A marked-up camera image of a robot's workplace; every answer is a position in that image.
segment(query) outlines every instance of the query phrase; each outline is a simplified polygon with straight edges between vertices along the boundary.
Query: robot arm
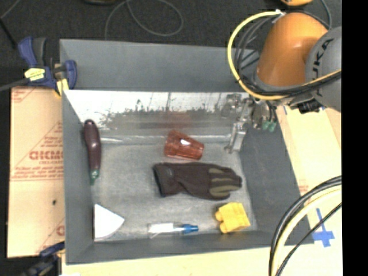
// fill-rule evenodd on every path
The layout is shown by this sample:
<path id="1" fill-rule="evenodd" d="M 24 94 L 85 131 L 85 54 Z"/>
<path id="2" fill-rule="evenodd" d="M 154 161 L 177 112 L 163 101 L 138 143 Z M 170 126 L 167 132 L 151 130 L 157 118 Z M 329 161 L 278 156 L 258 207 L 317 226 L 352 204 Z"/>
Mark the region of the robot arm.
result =
<path id="1" fill-rule="evenodd" d="M 235 52 L 233 61 L 232 44 L 240 29 L 256 18 L 274 22 L 256 67 L 249 72 L 242 52 Z M 252 36 L 257 25 L 250 26 L 244 37 Z M 255 15 L 238 26 L 228 45 L 230 68 L 251 97 L 273 106 L 298 108 L 301 113 L 318 111 L 321 106 L 341 112 L 341 52 L 341 27 L 327 30 L 320 21 L 300 12 Z"/>

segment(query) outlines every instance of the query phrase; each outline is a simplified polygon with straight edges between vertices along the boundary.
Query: glove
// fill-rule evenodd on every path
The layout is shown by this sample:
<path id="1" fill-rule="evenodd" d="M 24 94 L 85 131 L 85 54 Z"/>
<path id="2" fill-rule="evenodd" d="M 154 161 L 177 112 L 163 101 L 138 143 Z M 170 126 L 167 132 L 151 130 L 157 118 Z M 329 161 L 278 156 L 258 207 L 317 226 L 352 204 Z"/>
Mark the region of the glove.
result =
<path id="1" fill-rule="evenodd" d="M 207 200 L 225 200 L 242 186 L 241 177 L 227 167 L 206 163 L 159 163 L 153 166 L 162 197 L 189 193 Z"/>

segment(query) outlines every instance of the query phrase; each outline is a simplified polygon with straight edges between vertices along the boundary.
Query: cup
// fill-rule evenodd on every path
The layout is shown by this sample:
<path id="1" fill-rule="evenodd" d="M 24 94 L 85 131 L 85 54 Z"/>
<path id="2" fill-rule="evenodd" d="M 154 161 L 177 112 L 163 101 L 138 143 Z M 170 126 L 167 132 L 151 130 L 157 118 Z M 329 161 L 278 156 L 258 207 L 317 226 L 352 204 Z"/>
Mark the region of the cup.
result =
<path id="1" fill-rule="evenodd" d="M 201 159 L 203 143 L 194 140 L 177 130 L 169 131 L 165 142 L 164 154 L 172 158 Z"/>

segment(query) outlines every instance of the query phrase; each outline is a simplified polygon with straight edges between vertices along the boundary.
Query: bin floor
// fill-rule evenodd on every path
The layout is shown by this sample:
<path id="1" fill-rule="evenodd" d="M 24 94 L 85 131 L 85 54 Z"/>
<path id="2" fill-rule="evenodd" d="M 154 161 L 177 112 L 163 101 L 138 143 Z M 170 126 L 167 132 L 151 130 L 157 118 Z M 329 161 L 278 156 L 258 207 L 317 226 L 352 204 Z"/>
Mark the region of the bin floor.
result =
<path id="1" fill-rule="evenodd" d="M 199 162 L 230 167 L 243 179 L 243 187 L 231 192 L 227 200 L 209 201 L 184 193 L 163 198 L 159 194 L 152 166 L 160 162 L 183 163 L 188 160 L 164 156 L 164 136 L 158 140 L 161 141 L 156 144 L 103 144 L 101 174 L 92 187 L 93 200 L 125 219 L 122 227 L 104 241 L 147 238 L 150 223 L 188 223 L 198 225 L 199 232 L 194 234 L 220 233 L 214 213 L 228 202 L 244 205 L 251 222 L 244 232 L 256 230 L 238 153 L 226 153 L 224 142 L 206 143 L 206 139 L 197 139 L 205 145 Z"/>

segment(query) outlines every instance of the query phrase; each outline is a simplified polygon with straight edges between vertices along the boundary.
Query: cardboard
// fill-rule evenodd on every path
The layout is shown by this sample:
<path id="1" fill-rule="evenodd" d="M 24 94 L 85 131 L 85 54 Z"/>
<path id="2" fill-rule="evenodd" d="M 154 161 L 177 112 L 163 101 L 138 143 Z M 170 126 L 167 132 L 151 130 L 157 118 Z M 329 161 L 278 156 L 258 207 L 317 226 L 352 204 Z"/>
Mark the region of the cardboard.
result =
<path id="1" fill-rule="evenodd" d="M 7 256 L 33 256 L 64 240 L 61 97 L 43 87 L 11 91 Z"/>

